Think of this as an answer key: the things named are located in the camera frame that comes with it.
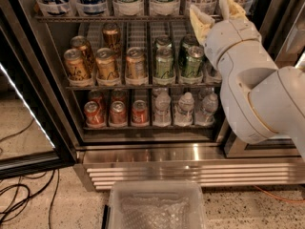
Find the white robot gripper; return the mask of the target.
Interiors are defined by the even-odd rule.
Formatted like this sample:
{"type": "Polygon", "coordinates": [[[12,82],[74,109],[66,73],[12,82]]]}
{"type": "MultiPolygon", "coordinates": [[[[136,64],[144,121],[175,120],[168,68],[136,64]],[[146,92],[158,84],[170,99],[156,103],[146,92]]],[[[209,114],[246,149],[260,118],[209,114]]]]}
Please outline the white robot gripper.
{"type": "Polygon", "coordinates": [[[220,57],[231,47],[244,41],[261,41],[255,25],[248,20],[245,10],[234,0],[219,0],[224,21],[215,20],[196,5],[190,5],[193,32],[211,64],[217,69],[220,57]]]}

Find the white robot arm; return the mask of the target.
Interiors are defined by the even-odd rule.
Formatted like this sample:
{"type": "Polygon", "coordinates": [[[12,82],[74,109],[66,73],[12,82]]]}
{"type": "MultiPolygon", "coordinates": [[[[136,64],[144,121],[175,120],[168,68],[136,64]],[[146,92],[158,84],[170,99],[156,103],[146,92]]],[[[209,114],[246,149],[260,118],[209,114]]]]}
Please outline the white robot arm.
{"type": "Polygon", "coordinates": [[[190,21],[206,57],[222,78],[220,99],[237,137],[256,144],[280,134],[305,158],[305,73],[278,68],[261,34],[234,0],[220,0],[220,22],[196,5],[190,21]]]}

